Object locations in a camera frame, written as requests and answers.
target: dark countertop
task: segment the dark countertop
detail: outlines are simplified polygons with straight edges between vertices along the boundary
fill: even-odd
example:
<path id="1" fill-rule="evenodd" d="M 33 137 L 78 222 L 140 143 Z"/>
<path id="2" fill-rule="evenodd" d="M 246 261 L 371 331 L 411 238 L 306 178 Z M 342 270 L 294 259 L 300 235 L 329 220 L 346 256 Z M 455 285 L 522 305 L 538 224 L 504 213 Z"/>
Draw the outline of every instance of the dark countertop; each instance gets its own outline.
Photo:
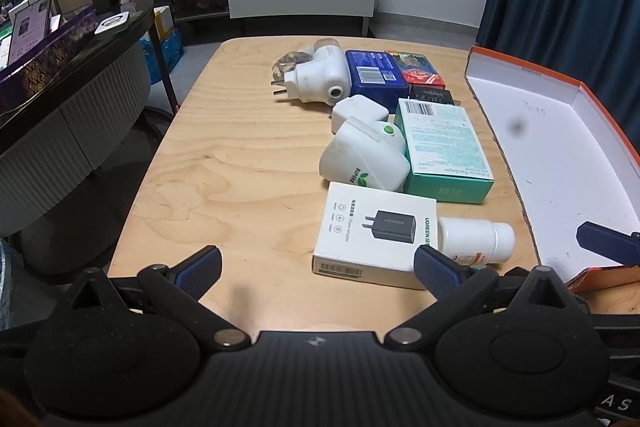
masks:
<path id="1" fill-rule="evenodd" d="M 140 40 L 154 23 L 153 8 L 153 0 L 121 0 L 120 11 L 130 12 L 129 27 L 107 39 L 98 40 L 94 37 L 45 89 L 2 117 L 0 155 Z M 104 20 L 111 15 L 114 13 L 105 13 L 98 16 L 98 19 Z"/>

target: ugreen power adapter box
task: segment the ugreen power adapter box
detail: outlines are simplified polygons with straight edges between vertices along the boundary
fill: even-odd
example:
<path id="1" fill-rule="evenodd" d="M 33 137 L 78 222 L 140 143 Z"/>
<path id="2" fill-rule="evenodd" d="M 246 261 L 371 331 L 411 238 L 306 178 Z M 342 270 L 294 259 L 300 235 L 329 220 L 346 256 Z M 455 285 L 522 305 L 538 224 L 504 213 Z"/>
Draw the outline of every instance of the ugreen power adapter box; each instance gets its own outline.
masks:
<path id="1" fill-rule="evenodd" d="M 362 94 L 393 113 L 398 98 L 409 96 L 409 84 L 391 55 L 383 52 L 346 52 L 351 72 L 351 96 Z"/>
<path id="2" fill-rule="evenodd" d="M 395 124 L 406 138 L 407 194 L 482 203 L 494 185 L 489 162 L 462 107 L 398 100 Z"/>
<path id="3" fill-rule="evenodd" d="M 414 275 L 420 245 L 438 246 L 436 201 L 332 182 L 314 250 L 314 273 L 424 290 Z"/>

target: barcode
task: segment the barcode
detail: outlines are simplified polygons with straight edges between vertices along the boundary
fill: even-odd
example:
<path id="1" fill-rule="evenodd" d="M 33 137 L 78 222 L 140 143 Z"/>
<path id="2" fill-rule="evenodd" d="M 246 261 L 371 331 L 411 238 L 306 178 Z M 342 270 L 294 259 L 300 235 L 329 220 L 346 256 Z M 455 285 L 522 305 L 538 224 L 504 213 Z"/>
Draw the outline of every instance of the barcode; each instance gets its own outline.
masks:
<path id="1" fill-rule="evenodd" d="M 433 116 L 433 107 L 429 103 L 414 102 L 413 100 L 405 100 L 404 103 L 408 112 Z"/>
<path id="2" fill-rule="evenodd" d="M 382 72 L 379 68 L 365 68 L 364 66 L 359 66 L 357 69 L 358 76 L 360 77 L 360 81 L 363 84 L 385 83 L 385 77 L 382 75 Z"/>
<path id="3" fill-rule="evenodd" d="M 362 270 L 358 268 L 351 268 L 349 266 L 342 266 L 341 264 L 320 263 L 319 271 L 321 273 L 339 275 L 340 277 L 350 277 L 352 279 L 359 279 L 359 277 L 362 277 Z"/>

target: wood grain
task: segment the wood grain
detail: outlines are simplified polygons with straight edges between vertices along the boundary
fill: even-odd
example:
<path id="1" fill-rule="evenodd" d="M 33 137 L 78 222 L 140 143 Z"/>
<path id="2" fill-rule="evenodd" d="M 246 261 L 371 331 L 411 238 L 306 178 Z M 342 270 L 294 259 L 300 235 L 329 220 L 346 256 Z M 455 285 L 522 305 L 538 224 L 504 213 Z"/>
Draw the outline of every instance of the wood grain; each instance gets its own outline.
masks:
<path id="1" fill-rule="evenodd" d="M 260 330 L 374 330 L 384 335 L 433 302 L 429 293 L 311 272 L 326 197 L 318 161 L 332 139 L 330 108 L 273 96 L 271 68 L 317 37 L 225 42 L 189 93 L 143 181 L 110 275 L 177 264 L 204 245 L 223 253 L 221 280 L 202 302 L 255 335 Z M 375 39 L 342 48 L 426 55 L 462 102 L 495 177 L 481 205 L 439 203 L 443 216 L 510 223 L 516 251 L 503 269 L 538 263 L 507 165 L 468 88 L 466 52 Z"/>

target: black charger image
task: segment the black charger image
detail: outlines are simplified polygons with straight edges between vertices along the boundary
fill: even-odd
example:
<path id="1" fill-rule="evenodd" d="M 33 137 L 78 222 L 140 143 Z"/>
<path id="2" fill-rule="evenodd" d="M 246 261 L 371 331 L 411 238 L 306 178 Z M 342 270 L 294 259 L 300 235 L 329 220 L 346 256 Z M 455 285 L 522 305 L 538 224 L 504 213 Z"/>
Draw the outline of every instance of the black charger image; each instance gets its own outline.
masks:
<path id="1" fill-rule="evenodd" d="M 365 229 L 371 229 L 376 239 L 396 241 L 396 243 L 413 243 L 415 239 L 415 217 L 379 210 L 376 217 L 365 217 L 373 223 L 363 223 Z"/>

